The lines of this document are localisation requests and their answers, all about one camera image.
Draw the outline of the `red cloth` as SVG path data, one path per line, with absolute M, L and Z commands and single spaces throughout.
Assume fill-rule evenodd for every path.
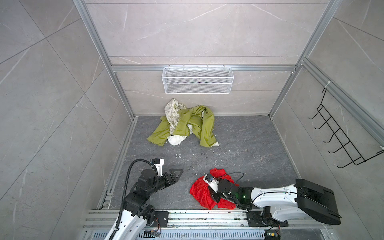
M 224 169 L 211 169 L 210 174 L 213 177 L 221 177 L 223 179 L 229 180 L 229 182 L 234 183 L 234 180 L 231 176 L 226 175 Z M 204 208 L 212 210 L 215 206 L 222 209 L 234 210 L 236 205 L 230 201 L 220 199 L 217 203 L 212 197 L 209 190 L 209 185 L 204 181 L 204 177 L 197 179 L 190 189 L 190 194 L 200 203 Z

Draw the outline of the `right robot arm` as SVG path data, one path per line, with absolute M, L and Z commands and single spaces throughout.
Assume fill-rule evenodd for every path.
M 307 217 L 327 225 L 341 224 L 334 191 L 304 179 L 272 189 L 240 187 L 211 175 L 203 180 L 216 202 L 227 200 L 246 211 L 262 209 L 257 220 L 265 226 Z

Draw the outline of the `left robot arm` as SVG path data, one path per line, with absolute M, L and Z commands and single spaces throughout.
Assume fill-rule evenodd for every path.
M 150 196 L 178 182 L 182 169 L 170 169 L 158 176 L 155 170 L 143 170 L 136 187 L 123 199 L 118 217 L 106 240 L 134 240 L 141 230 L 155 222 L 155 208 Z

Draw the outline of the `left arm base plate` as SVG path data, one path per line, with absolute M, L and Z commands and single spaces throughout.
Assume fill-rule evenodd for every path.
M 150 227 L 157 228 L 159 224 L 160 228 L 166 228 L 168 226 L 169 214 L 170 212 L 168 211 L 155 211 Z

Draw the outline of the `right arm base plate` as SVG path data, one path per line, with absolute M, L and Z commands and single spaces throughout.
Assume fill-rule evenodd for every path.
M 261 211 L 246 212 L 249 227 L 288 227 L 288 221 L 274 220 L 270 215 Z

